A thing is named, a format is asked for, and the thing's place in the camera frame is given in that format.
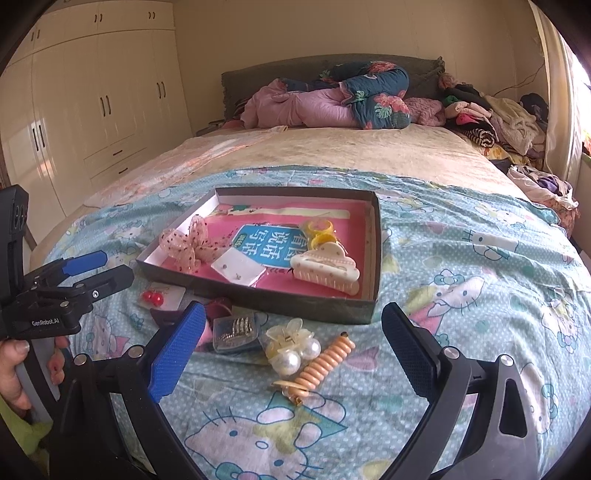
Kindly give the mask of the person's left hand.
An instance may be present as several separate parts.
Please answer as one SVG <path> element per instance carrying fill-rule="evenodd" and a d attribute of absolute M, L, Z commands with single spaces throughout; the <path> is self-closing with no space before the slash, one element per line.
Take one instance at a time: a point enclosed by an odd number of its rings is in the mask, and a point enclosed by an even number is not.
<path fill-rule="evenodd" d="M 54 339 L 54 352 L 48 361 L 50 380 L 54 385 L 60 385 L 65 378 L 65 357 L 63 350 L 69 347 L 67 337 Z M 31 409 L 31 402 L 24 392 L 16 374 L 16 367 L 24 362 L 30 351 L 30 345 L 25 340 L 4 340 L 1 342 L 0 353 L 0 391 L 1 397 L 7 405 L 20 417 Z"/>

